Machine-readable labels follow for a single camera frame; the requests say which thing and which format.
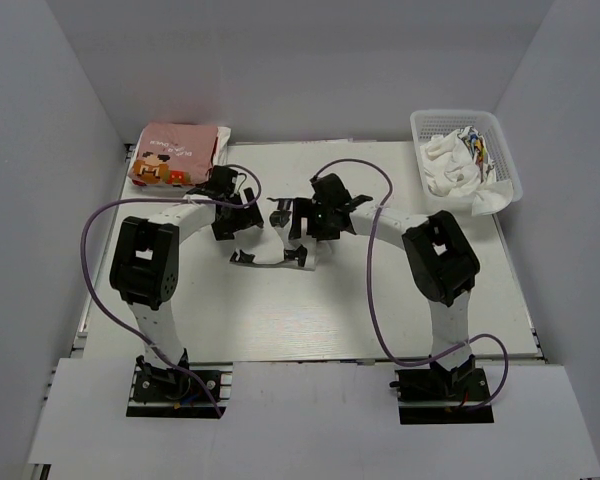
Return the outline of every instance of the cable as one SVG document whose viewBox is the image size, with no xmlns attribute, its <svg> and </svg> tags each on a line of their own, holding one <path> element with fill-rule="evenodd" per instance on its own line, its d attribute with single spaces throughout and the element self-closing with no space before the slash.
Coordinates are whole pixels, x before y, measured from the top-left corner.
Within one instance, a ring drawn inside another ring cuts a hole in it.
<svg viewBox="0 0 600 480">
<path fill-rule="evenodd" d="M 378 230 L 378 222 L 380 220 L 382 208 L 386 205 L 387 201 L 393 194 L 393 182 L 389 178 L 389 175 L 387 175 L 387 173 L 384 170 L 382 170 L 380 167 L 378 167 L 377 165 L 375 165 L 371 162 L 368 162 L 367 160 L 360 160 L 357 158 L 342 158 L 340 160 L 334 160 L 332 162 L 329 162 L 326 165 L 324 165 L 320 170 L 318 170 L 318 172 L 314 175 L 313 178 L 318 177 L 327 168 L 332 167 L 333 165 L 337 165 L 339 163 L 358 163 L 358 164 L 362 164 L 362 165 L 367 165 L 367 166 L 373 168 L 374 170 L 376 170 L 378 173 L 380 173 L 384 177 L 384 179 L 387 181 L 387 186 L 389 188 L 387 194 L 384 196 L 382 201 L 378 204 L 378 208 L 373 217 L 373 222 L 371 224 L 371 232 L 369 233 L 369 244 L 367 246 L 367 275 L 366 275 L 367 303 L 369 304 L 369 315 L 371 316 L 371 323 L 373 324 L 373 330 L 375 331 L 376 337 L 378 339 L 378 343 L 380 343 L 380 347 L 384 351 L 387 358 L 389 358 L 389 360 L 391 360 L 396 365 L 398 365 L 400 367 L 405 367 L 405 368 L 414 368 L 414 367 L 421 367 L 423 365 L 429 365 L 429 364 L 441 359 L 442 357 L 446 357 L 447 355 L 455 352 L 456 350 L 461 349 L 467 343 L 473 343 L 476 340 L 480 340 L 481 338 L 489 338 L 489 339 L 493 340 L 494 342 L 496 342 L 498 344 L 498 346 L 502 350 L 502 355 L 504 358 L 504 371 L 502 373 L 502 379 L 500 380 L 500 384 L 498 385 L 496 390 L 493 392 L 493 394 L 491 394 L 489 396 L 489 398 L 487 398 L 483 402 L 480 402 L 477 405 L 467 407 L 466 409 L 467 409 L 467 411 L 477 410 L 477 409 L 482 408 L 485 405 L 489 404 L 491 401 L 493 401 L 493 399 L 495 399 L 500 394 L 500 392 L 502 391 L 502 388 L 504 387 L 504 384 L 507 380 L 507 376 L 509 374 L 509 353 L 507 352 L 507 349 L 504 346 L 504 343 L 502 343 L 502 341 L 495 335 L 491 335 L 490 333 L 480 333 L 480 334 L 476 335 L 475 337 L 470 338 L 468 340 L 468 342 L 458 343 L 458 344 L 448 348 L 447 350 L 440 352 L 432 357 L 425 358 L 423 360 L 416 360 L 413 362 L 405 362 L 403 360 L 400 360 L 395 355 L 393 355 L 393 353 L 391 353 L 391 350 L 389 350 L 389 347 L 387 346 L 387 344 L 384 341 L 384 338 L 382 336 L 382 332 L 380 331 L 380 325 L 378 324 L 378 316 L 376 314 L 375 302 L 373 300 L 372 268 L 373 268 L 373 244 L 375 242 L 376 232 Z"/>
<path fill-rule="evenodd" d="M 226 165 L 226 166 L 243 170 L 244 172 L 248 173 L 251 176 L 251 178 L 253 178 L 253 180 L 256 182 L 256 185 L 258 187 L 258 191 L 256 193 L 255 198 L 243 205 L 235 205 L 233 203 L 220 202 L 220 201 L 211 200 L 211 199 L 209 199 L 209 200 L 200 199 L 200 200 L 196 200 L 195 203 L 202 204 L 202 205 L 205 205 L 205 204 L 219 205 L 221 207 L 236 208 L 236 209 L 243 209 L 243 208 L 250 207 L 251 205 L 255 205 L 256 202 L 258 201 L 258 199 L 260 198 L 260 195 L 262 194 L 262 184 L 260 183 L 260 180 L 258 179 L 258 177 L 251 170 L 249 170 L 248 168 L 243 167 L 241 165 L 232 165 L 231 164 L 231 165 Z M 89 263 L 87 262 L 87 236 L 89 234 L 89 229 L 91 228 L 91 225 L 93 224 L 94 220 L 101 213 L 107 211 L 110 208 L 116 207 L 118 205 L 125 205 L 128 203 L 187 204 L 190 202 L 185 199 L 173 199 L 173 198 L 125 198 L 125 199 L 109 202 L 109 203 L 101 206 L 100 208 L 98 208 L 95 212 L 93 212 L 91 214 L 91 216 L 85 222 L 84 228 L 82 229 L 82 235 L 80 237 L 80 264 L 82 266 L 82 275 L 83 275 L 84 281 L 87 285 L 87 290 L 89 292 L 89 295 L 91 296 L 91 299 L 93 300 L 93 302 L 98 306 L 98 308 L 100 310 L 102 310 L 102 313 L 104 313 L 107 317 L 109 317 L 111 320 L 113 320 L 113 322 L 115 324 L 117 324 L 118 326 L 124 328 L 126 331 L 133 333 L 136 337 L 140 338 L 140 340 L 142 340 L 144 343 L 146 343 L 149 346 L 149 348 L 153 351 L 153 353 L 156 354 L 156 357 L 158 357 L 166 365 L 173 368 L 174 370 L 177 370 L 178 372 L 180 372 L 184 375 L 187 375 L 190 378 L 192 378 L 193 380 L 195 380 L 200 385 L 200 387 L 204 391 L 205 395 L 209 398 L 209 401 L 213 405 L 213 408 L 215 409 L 216 413 L 218 414 L 218 418 L 221 418 L 222 411 L 218 407 L 218 403 L 213 398 L 213 395 L 207 388 L 207 385 L 205 384 L 205 382 L 203 382 L 202 379 L 198 375 L 193 373 L 192 371 L 182 368 L 181 366 L 176 365 L 175 363 L 171 362 L 171 360 L 169 360 L 167 358 L 167 356 L 162 352 L 162 350 L 160 350 L 160 348 L 158 348 L 158 346 L 153 342 L 153 340 L 151 340 L 149 337 L 147 337 L 144 333 L 140 332 L 139 330 L 136 330 L 132 326 L 127 325 L 124 321 L 120 320 L 102 302 L 102 300 L 98 296 L 98 293 L 95 290 L 95 287 L 93 286 L 93 283 L 91 282 L 91 275 L 89 274 Z"/>
</svg>

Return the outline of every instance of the tabletop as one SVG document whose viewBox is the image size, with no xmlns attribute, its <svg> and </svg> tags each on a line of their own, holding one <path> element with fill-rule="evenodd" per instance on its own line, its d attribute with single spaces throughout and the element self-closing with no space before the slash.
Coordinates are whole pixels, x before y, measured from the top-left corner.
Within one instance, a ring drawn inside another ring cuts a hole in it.
<svg viewBox="0 0 600 480">
<path fill-rule="evenodd" d="M 309 179 L 325 163 L 360 158 L 383 168 L 394 183 L 389 201 L 408 213 L 427 211 L 411 142 L 321 142 L 237 145 L 229 163 L 244 165 L 262 181 L 259 204 L 266 197 L 311 196 Z M 387 186 L 364 165 L 332 168 L 352 195 L 379 201 Z M 245 186 L 254 186 L 251 180 Z M 126 182 L 122 198 L 156 196 Z M 121 221 L 148 217 L 164 204 L 129 204 L 119 208 L 109 246 L 96 282 L 104 303 L 135 326 L 129 307 L 108 281 Z M 469 332 L 500 337 L 512 355 L 537 354 L 522 292 L 509 263 L 506 246 L 491 216 L 458 218 L 481 263 L 469 303 Z M 365 294 L 366 237 L 343 234 L 332 242 L 332 254 L 315 271 L 256 268 L 229 263 L 232 242 L 216 242 L 210 228 L 181 245 L 180 276 L 172 299 L 176 327 L 192 362 L 379 359 L 383 352 L 374 335 Z M 380 327 L 393 353 L 423 357 L 431 348 L 431 320 L 426 299 L 417 290 L 404 251 L 376 242 L 374 293 Z M 85 358 L 134 357 L 141 342 L 117 327 L 94 305 L 86 316 Z M 500 356 L 495 343 L 480 341 L 473 351 Z"/>
</svg>

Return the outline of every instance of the wall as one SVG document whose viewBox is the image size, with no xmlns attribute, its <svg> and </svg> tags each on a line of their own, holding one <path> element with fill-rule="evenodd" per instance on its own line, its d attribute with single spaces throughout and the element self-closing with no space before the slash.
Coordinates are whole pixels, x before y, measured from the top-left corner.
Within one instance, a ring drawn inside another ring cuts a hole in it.
<svg viewBox="0 0 600 480">
<path fill-rule="evenodd" d="M 48 0 L 118 132 L 403 139 L 421 108 L 492 111 L 551 0 Z"/>
<path fill-rule="evenodd" d="M 600 1 L 556 1 L 496 113 L 525 192 L 506 238 L 600 459 Z"/>
<path fill-rule="evenodd" d="M 19 479 L 85 299 L 82 223 L 123 148 L 42 0 L 0 0 L 0 480 Z"/>
</svg>

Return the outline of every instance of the laundry basket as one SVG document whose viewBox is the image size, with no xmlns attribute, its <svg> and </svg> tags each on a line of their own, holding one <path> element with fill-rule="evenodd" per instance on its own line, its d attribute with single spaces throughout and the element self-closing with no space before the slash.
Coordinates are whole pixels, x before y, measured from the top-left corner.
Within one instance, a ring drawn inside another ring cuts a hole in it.
<svg viewBox="0 0 600 480">
<path fill-rule="evenodd" d="M 513 184 L 513 201 L 522 197 L 522 186 L 518 172 L 513 164 L 511 152 L 502 134 L 498 119 L 489 112 L 473 110 L 418 110 L 411 114 L 411 131 L 416 148 L 416 158 L 420 169 L 420 180 L 427 200 L 427 206 L 432 210 L 445 209 L 455 212 L 470 211 L 473 195 L 460 198 L 439 197 L 429 190 L 424 172 L 420 146 L 427 143 L 433 135 L 448 135 L 458 128 L 473 125 L 480 132 L 487 144 L 489 156 L 493 159 L 498 181 L 511 179 Z"/>
</svg>

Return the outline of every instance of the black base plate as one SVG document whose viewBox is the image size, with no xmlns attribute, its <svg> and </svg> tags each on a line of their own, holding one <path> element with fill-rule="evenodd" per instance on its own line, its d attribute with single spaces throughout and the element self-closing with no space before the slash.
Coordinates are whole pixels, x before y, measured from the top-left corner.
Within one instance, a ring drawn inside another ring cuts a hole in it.
<svg viewBox="0 0 600 480">
<path fill-rule="evenodd" d="M 192 370 L 203 382 L 215 382 L 215 387 L 210 389 L 216 402 L 220 402 L 220 387 L 222 372 L 220 370 Z M 174 408 L 179 400 L 192 393 L 198 393 L 199 400 L 180 408 Z M 127 405 L 127 417 L 159 417 L 159 418 L 218 418 L 216 410 L 206 398 L 201 387 L 191 380 L 190 390 L 182 398 L 174 399 L 165 396 L 159 384 L 154 384 L 144 371 L 136 369 L 136 379 L 133 384 L 130 404 Z M 224 413 L 226 407 L 220 406 Z"/>
<path fill-rule="evenodd" d="M 469 405 L 489 398 L 489 384 L 482 368 L 476 368 L 451 392 L 446 390 L 436 372 L 429 369 L 398 370 L 396 374 L 398 382 L 393 386 L 398 386 L 401 425 L 494 422 L 490 405 L 473 411 L 457 407 L 465 397 Z M 450 405 L 431 405 L 435 402 Z"/>
</svg>

